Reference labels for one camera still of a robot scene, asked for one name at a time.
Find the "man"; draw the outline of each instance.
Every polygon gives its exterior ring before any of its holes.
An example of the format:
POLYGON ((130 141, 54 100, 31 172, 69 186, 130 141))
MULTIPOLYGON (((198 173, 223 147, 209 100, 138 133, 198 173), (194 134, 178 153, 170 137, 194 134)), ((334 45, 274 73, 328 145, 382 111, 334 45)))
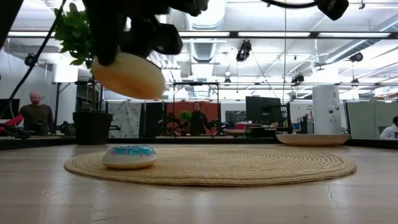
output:
POLYGON ((24 117, 25 131, 35 131, 38 134, 48 134, 53 131, 54 120, 52 110, 47 105, 40 104, 40 93, 33 91, 29 95, 31 104, 23 106, 19 114, 24 117))
POLYGON ((386 127, 380 135, 383 140, 397 140, 398 141, 398 116, 392 119, 392 125, 386 127))
POLYGON ((211 125, 207 122, 206 115, 200 111, 200 107, 201 106, 199 102, 194 102, 191 120, 185 124, 186 126, 188 126, 188 124, 191 124, 190 134, 192 136, 206 134, 205 127, 207 129, 212 128, 211 125))

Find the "black cable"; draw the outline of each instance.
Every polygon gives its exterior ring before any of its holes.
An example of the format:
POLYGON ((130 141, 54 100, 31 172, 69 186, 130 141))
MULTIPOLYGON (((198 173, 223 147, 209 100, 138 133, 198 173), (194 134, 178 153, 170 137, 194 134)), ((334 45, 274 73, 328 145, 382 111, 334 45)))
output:
POLYGON ((47 45, 47 42, 51 38, 52 32, 55 30, 55 28, 57 26, 57 22, 58 22, 59 18, 62 15, 62 12, 63 12, 63 6, 65 5, 66 2, 67 2, 67 0, 62 0, 60 9, 59 9, 57 15, 55 16, 55 20, 54 20, 53 24, 51 25, 51 28, 50 28, 47 36, 45 37, 45 39, 43 41, 43 44, 40 46, 39 50, 37 51, 32 65, 29 66, 29 69, 26 71, 26 74, 24 75, 24 77, 20 80, 18 85, 15 87, 14 91, 11 93, 11 96, 9 98, 9 102, 6 103, 4 108, 1 110, 0 119, 4 116, 4 114, 6 113, 6 111, 8 110, 8 108, 10 106, 10 102, 12 101, 12 99, 14 99, 14 97, 17 94, 19 88, 24 84, 25 80, 27 79, 27 77, 30 75, 30 73, 32 72, 33 68, 35 67, 35 64, 38 61, 38 59, 40 57, 40 54, 43 52, 44 47, 47 45))
POLYGON ((2 124, 2 123, 0 123, 0 127, 2 127, 2 130, 0 130, 0 133, 4 132, 8 136, 19 138, 19 139, 27 139, 30 137, 29 133, 27 133, 25 131, 21 131, 15 127, 8 126, 8 125, 2 124))
POLYGON ((306 8, 317 6, 320 3, 322 3, 323 1, 327 1, 327 0, 313 0, 313 2, 303 3, 303 4, 289 4, 289 3, 284 3, 284 2, 275 1, 275 0, 261 0, 261 1, 271 4, 271 5, 274 5, 274 6, 283 7, 285 9, 306 9, 306 8))

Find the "jute mat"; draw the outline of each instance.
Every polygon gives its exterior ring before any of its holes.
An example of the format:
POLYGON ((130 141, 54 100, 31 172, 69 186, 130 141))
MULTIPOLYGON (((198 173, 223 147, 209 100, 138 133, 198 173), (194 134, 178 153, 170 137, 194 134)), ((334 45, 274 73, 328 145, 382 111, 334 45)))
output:
POLYGON ((296 149, 175 147, 155 149, 158 160, 141 170, 109 170, 104 152, 65 162, 65 169, 87 177, 156 185, 263 186, 341 177, 356 166, 327 153, 296 149))

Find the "computer monitor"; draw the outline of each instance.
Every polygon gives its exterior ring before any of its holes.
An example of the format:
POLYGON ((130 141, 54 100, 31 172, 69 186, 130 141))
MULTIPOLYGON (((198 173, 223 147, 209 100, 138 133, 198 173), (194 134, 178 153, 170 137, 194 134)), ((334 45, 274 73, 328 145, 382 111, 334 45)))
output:
MULTIPOLYGON (((2 110, 4 107, 9 104, 9 99, 0 99, 0 110, 2 110)), ((8 109, 4 113, 3 117, 1 119, 12 119, 16 116, 18 116, 19 112, 19 99, 13 99, 11 101, 11 105, 8 105, 8 109)))
POLYGON ((279 98, 259 96, 246 97, 246 118, 256 124, 270 125, 273 122, 282 123, 283 116, 279 98))

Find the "shallow wooden plate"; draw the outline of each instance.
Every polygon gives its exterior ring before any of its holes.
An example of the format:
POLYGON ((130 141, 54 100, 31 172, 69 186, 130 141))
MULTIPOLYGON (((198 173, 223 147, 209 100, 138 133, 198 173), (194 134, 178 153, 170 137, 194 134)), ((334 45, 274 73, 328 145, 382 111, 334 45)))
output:
POLYGON ((335 146, 344 144, 349 134, 277 134, 276 138, 291 146, 335 146))

